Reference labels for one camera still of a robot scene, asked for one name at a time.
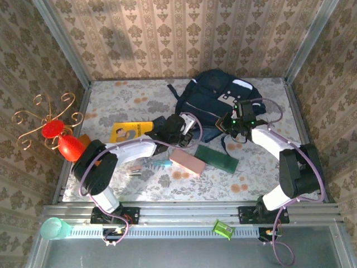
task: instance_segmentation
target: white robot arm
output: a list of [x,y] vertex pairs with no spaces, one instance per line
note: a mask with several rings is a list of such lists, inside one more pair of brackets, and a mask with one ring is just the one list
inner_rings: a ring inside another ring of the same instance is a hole
[[[81,187],[83,186],[86,189],[87,194],[92,197],[96,205],[105,212],[112,213],[120,207],[119,200],[109,186],[115,167],[167,150],[167,146],[157,145],[155,142],[150,141],[152,139],[169,143],[170,145],[187,146],[192,139],[192,134],[189,130],[195,122],[195,119],[189,115],[182,114],[178,116],[173,114],[155,131],[147,132],[147,135],[141,135],[135,140],[108,143],[106,145],[99,140],[94,140],[75,163],[72,173],[81,182]],[[114,147],[114,149],[104,153],[110,147]],[[96,166],[88,170],[94,158],[102,153],[104,154],[99,158],[100,163],[97,162]],[[85,180],[83,180],[82,177],[86,172]]]
[[219,119],[216,126],[234,138],[241,134],[247,140],[262,146],[279,161],[279,185],[258,199],[257,210],[276,210],[293,198],[320,188],[310,165],[291,144],[303,151],[319,174],[322,174],[316,148],[312,144],[287,143],[285,138],[270,131],[267,122],[256,119],[250,101],[237,103],[233,112]]

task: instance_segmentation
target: green box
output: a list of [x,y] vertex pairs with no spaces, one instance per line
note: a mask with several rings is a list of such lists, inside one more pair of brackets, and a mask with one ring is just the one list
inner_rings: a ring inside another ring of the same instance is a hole
[[228,226],[227,224],[217,220],[212,231],[230,240],[235,231],[235,227]]
[[222,169],[231,174],[234,174],[238,165],[238,159],[235,159],[226,154],[222,154],[221,152],[217,152],[202,145],[199,145],[197,148],[195,157],[208,165]]

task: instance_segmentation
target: yellow book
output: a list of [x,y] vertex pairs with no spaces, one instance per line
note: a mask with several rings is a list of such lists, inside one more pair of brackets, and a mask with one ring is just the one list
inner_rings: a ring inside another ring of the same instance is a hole
[[114,123],[110,143],[132,140],[153,129],[152,122]]

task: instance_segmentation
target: light blue cup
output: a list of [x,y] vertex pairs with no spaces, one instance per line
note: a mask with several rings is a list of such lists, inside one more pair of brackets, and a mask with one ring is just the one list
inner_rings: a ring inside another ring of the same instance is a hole
[[40,234],[44,239],[60,240],[70,235],[72,228],[62,219],[49,218],[41,228]]

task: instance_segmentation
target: beige wall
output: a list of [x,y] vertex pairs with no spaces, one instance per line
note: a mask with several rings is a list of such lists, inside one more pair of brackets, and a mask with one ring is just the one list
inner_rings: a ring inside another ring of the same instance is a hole
[[322,0],[50,0],[92,80],[284,76]]
[[39,93],[49,94],[58,112],[65,92],[77,95],[71,111],[78,109],[83,88],[35,6],[31,1],[1,0],[0,267],[25,265],[38,229],[37,216],[52,201],[63,163],[37,134],[28,150],[16,147],[17,137],[40,121],[28,117],[18,126],[11,123],[11,116],[20,109],[45,114],[47,107],[32,103]]
[[357,251],[357,2],[340,0],[294,81]]

